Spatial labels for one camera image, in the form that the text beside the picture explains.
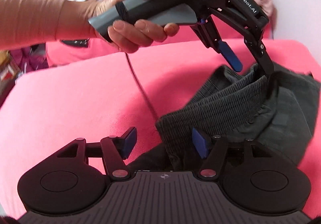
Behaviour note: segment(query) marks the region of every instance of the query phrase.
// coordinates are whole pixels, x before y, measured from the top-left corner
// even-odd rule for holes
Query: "wrist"
[[[74,40],[97,37],[88,19],[94,16],[97,2],[65,0],[59,15],[56,39]]]

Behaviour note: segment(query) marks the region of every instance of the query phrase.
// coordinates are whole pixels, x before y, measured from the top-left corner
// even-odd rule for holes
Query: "pink table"
[[[297,72],[320,66],[300,43],[265,40],[272,59]],[[228,43],[245,68],[254,62],[242,40]],[[141,49],[131,55],[134,69],[159,115],[184,106],[209,75],[225,63],[201,42],[182,42]],[[321,214],[321,117],[300,165],[312,182],[305,212]],[[154,122],[123,53],[111,54],[23,76],[0,110],[0,202],[14,217],[24,213],[17,194],[20,176],[77,137],[97,142],[138,129],[138,143],[127,160],[160,142]],[[98,160],[90,163],[103,170]]]

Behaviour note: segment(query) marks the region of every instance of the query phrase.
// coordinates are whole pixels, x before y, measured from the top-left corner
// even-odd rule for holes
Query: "forearm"
[[[0,50],[95,37],[94,5],[67,0],[0,0]]]

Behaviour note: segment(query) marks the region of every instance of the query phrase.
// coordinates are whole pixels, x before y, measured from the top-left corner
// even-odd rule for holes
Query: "cord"
[[[130,61],[130,59],[129,59],[128,53],[125,53],[125,55],[126,55],[126,59],[127,59],[127,63],[128,63],[130,72],[131,72],[131,74],[132,74],[132,76],[133,76],[133,78],[134,78],[134,80],[135,80],[135,83],[136,83],[139,91],[141,92],[141,94],[142,94],[142,96],[143,96],[143,98],[144,98],[144,101],[145,101],[145,103],[146,103],[149,111],[151,112],[151,114],[152,114],[155,122],[157,122],[157,121],[158,121],[157,112],[156,112],[155,108],[153,107],[153,105],[151,104],[151,102],[150,102],[150,100],[149,100],[146,92],[144,91],[141,83],[139,82],[139,80],[138,80],[138,78],[137,78],[137,75],[136,75],[136,73],[135,73],[135,71],[134,71],[134,69],[133,69],[133,65],[132,65],[132,63],[131,63],[131,61]]]

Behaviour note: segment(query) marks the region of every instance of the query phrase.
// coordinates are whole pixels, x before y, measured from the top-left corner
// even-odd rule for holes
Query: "silver screw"
[[[205,169],[201,171],[201,175],[206,178],[211,178],[216,175],[216,171],[211,170],[211,169]]]
[[[116,170],[113,171],[113,176],[116,178],[124,178],[128,175],[128,171],[126,170]]]

